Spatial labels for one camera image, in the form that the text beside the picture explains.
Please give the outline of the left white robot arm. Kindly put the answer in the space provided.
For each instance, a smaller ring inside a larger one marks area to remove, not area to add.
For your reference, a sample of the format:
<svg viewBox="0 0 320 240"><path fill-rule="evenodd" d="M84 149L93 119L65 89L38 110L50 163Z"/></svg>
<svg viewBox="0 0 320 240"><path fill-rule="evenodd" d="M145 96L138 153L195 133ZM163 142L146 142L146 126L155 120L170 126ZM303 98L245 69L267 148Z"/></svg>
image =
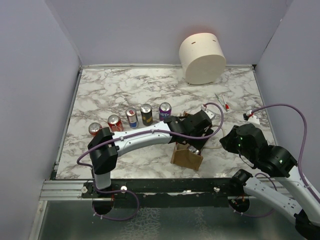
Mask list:
<svg viewBox="0 0 320 240"><path fill-rule="evenodd" d="M204 136L213 133L212 120L216 114L200 110L186 117L168 116L164 121L130 131L111 132L102 128L90 141L87 148L101 145L89 153L93 166L93 191L106 197L111 190L111 171L115 169L118 157L131 151L160 144L188 144L201 150L207 142Z"/></svg>

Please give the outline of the black and gold can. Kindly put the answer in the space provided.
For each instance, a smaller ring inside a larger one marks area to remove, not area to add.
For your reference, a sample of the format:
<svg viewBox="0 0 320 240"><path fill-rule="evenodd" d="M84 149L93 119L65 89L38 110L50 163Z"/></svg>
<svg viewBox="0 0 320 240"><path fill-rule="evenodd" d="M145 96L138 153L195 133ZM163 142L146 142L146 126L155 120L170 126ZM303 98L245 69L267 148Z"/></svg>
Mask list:
<svg viewBox="0 0 320 240"><path fill-rule="evenodd" d="M153 113L150 104L145 103L140 106L140 113L142 118L142 123L145 126L150 126L153 124Z"/></svg>

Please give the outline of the red soda can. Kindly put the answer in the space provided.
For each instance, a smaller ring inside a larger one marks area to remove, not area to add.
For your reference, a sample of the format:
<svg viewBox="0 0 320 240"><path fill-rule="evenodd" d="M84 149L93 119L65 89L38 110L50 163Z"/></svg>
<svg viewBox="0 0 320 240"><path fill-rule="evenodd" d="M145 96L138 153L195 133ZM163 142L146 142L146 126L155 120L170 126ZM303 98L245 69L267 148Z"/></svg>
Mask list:
<svg viewBox="0 0 320 240"><path fill-rule="evenodd" d="M121 121L120 117L116 114L110 115L107 119L107 123L108 123L109 128L113 132L122 132L124 130L122 121Z"/></svg>
<svg viewBox="0 0 320 240"><path fill-rule="evenodd" d="M102 129L102 125L98 122L93 122L88 126L90 135L95 136Z"/></svg>

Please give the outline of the blue and silver can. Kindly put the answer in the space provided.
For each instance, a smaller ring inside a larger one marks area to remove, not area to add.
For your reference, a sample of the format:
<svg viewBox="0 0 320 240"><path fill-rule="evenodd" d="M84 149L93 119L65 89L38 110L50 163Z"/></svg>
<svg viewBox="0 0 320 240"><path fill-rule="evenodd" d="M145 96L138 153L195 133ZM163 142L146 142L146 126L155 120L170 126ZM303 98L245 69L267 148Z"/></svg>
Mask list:
<svg viewBox="0 0 320 240"><path fill-rule="evenodd" d="M129 107L125 111L128 124L130 128L135 129L139 126L138 117L137 117L137 111L134 107Z"/></svg>

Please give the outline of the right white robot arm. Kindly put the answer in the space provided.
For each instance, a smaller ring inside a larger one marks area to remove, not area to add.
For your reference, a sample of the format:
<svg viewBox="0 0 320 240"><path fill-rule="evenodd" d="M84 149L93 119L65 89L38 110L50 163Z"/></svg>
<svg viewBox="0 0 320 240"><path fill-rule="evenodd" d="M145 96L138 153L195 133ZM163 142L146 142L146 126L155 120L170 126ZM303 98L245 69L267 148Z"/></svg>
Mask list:
<svg viewBox="0 0 320 240"><path fill-rule="evenodd" d="M269 145L263 132L251 123L235 125L220 143L227 152L245 157L253 168L274 178L292 197L265 185L244 169L238 170L229 181L234 195L247 194L260 199L283 214L305 239L320 238L320 194L299 172L298 162L288 150Z"/></svg>

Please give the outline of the purple soda can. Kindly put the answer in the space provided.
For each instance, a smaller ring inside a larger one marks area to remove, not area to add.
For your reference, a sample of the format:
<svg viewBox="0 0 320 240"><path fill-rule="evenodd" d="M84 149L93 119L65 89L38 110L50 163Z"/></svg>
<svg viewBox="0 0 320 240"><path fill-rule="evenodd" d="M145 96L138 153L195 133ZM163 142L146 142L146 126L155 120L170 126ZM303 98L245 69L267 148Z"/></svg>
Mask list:
<svg viewBox="0 0 320 240"><path fill-rule="evenodd" d="M168 102L162 102L159 105L159 120L163 121L166 117L172 113L172 106Z"/></svg>

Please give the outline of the silver top soda can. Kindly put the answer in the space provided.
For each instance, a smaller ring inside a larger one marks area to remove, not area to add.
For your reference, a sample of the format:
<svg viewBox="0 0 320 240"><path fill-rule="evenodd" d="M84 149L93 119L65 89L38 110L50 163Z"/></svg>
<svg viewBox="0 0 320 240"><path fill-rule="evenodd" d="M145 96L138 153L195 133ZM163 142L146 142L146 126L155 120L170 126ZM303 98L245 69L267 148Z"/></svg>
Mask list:
<svg viewBox="0 0 320 240"><path fill-rule="evenodd" d="M189 150L191 153L195 154L195 155L200 155L200 154L201 154L201 151L198 150L198 149L196 149L196 148L193 147L193 146L189 146L189 147L188 147L188 150Z"/></svg>

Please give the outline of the brown canvas bag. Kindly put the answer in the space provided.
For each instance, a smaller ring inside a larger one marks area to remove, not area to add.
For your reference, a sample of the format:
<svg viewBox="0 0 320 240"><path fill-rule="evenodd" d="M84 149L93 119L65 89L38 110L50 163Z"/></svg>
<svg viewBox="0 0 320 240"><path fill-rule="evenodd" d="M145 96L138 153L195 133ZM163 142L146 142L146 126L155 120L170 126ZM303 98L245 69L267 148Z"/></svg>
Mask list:
<svg viewBox="0 0 320 240"><path fill-rule="evenodd" d="M185 135L184 133L186 132L182 121L187 117L187 114L189 113L184 113L183 116L179 117L178 120L174 123L173 125L173 131L177 132L179 134ZM202 153L203 148L205 147L206 143L208 142L208 136L205 136L206 138L204 139L203 137L195 137L195 136L188 136L188 138L185 137L180 137L176 136L175 137L175 146L173 150L173 154L171 157L171 163L183 168L187 169L192 169L195 171L198 171L202 161L203 161L203 156L196 155L191 153L188 150L189 146L195 147L197 150L199 150Z"/></svg>

